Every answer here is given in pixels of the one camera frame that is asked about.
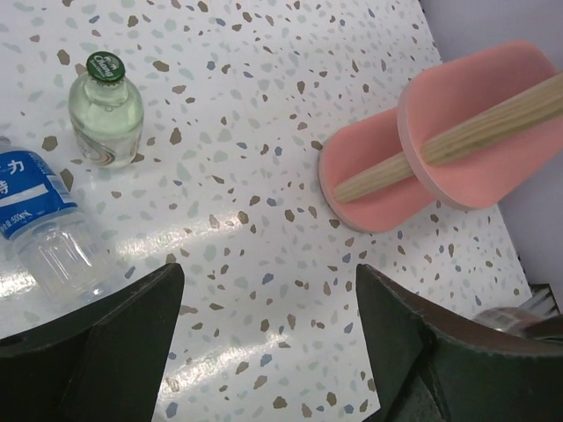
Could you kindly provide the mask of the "clear Chang glass bottle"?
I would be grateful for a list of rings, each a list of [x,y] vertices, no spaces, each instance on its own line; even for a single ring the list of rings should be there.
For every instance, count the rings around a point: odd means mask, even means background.
[[[135,158],[143,133],[143,99],[126,77],[122,60],[97,51],[69,90],[69,117],[84,158],[105,168],[122,168]]]
[[[521,337],[524,328],[537,322],[538,318],[523,309],[500,307],[478,313],[473,321],[490,329]]]

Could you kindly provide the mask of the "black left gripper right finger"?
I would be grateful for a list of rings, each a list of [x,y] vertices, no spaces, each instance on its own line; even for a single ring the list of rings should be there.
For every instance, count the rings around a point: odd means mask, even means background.
[[[370,420],[562,419],[560,315],[530,312],[538,321],[519,337],[416,295],[372,266],[358,265],[355,280],[380,403]]]

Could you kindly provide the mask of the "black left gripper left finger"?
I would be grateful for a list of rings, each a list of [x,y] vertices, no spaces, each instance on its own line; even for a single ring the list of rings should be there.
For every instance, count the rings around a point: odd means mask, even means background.
[[[1,341],[3,421],[150,421],[184,290],[169,263]]]

